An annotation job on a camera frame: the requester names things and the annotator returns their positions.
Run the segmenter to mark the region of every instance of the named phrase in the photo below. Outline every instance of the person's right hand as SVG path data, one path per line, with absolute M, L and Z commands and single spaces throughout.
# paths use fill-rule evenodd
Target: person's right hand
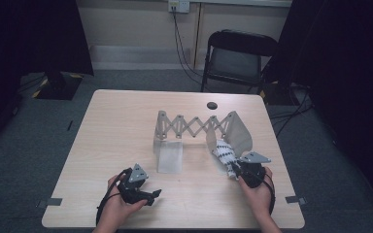
M 272 172 L 268 167 L 265 167 L 265 173 L 268 176 L 264 180 L 272 187 Z M 259 224 L 262 232 L 281 232 L 274 219 L 269 214 L 269 205 L 271 204 L 271 191 L 265 183 L 261 183 L 258 187 L 250 188 L 245 183 L 244 179 L 238 177 L 238 183 L 241 185 L 245 196 L 253 211 L 254 217 Z

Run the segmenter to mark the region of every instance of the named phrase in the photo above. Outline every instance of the gray carpet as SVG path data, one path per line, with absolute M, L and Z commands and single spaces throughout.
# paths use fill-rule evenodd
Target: gray carpet
M 209 81 L 208 86 L 214 92 L 247 93 L 246 87 L 229 83 Z M 0 232 L 90 232 L 46 229 L 41 224 L 45 210 L 36 205 L 51 197 L 96 89 L 197 92 L 200 86 L 182 70 L 133 70 L 96 71 L 95 77 L 84 78 L 72 101 L 33 99 L 36 87 L 22 92 L 17 115 L 0 133 Z M 296 95 L 301 100 L 303 91 Z M 270 116 L 295 109 L 267 106 Z M 276 132 L 284 124 L 279 120 L 272 120 Z M 294 117 L 278 137 L 295 192 L 308 201 L 301 207 L 305 227 L 295 232 L 373 232 L 373 190 L 330 135 L 313 109 Z

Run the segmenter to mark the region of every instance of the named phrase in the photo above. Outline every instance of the electrical outlet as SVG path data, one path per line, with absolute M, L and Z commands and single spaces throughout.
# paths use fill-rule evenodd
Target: electrical outlet
M 168 12 L 189 13 L 189 2 L 179 0 L 168 1 Z
M 180 1 L 180 13 L 189 13 L 189 2 L 188 1 Z
M 169 0 L 168 1 L 168 12 L 178 12 L 180 8 L 180 1 L 178 0 Z

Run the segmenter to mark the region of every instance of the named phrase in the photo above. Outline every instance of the black stand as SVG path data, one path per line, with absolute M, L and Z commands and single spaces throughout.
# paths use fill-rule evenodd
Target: black stand
M 47 79 L 34 93 L 36 99 L 72 100 L 82 77 L 62 75 L 60 72 L 45 72 Z
M 278 83 L 265 83 L 260 93 L 265 105 L 298 106 L 299 101 L 289 87 Z

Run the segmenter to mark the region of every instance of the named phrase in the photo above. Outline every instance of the chair leg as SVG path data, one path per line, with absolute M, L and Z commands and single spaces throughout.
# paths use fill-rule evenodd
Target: chair leg
M 258 90 L 256 91 L 256 94 L 257 94 L 257 95 L 260 95 L 260 94 L 261 94 L 262 89 L 263 89 L 263 84 L 264 84 L 264 82 L 262 82 L 262 83 L 259 84 L 259 86 L 258 86 Z
M 202 78 L 202 83 L 201 83 L 201 92 L 204 92 L 204 85 L 207 82 L 207 79 L 205 77 Z

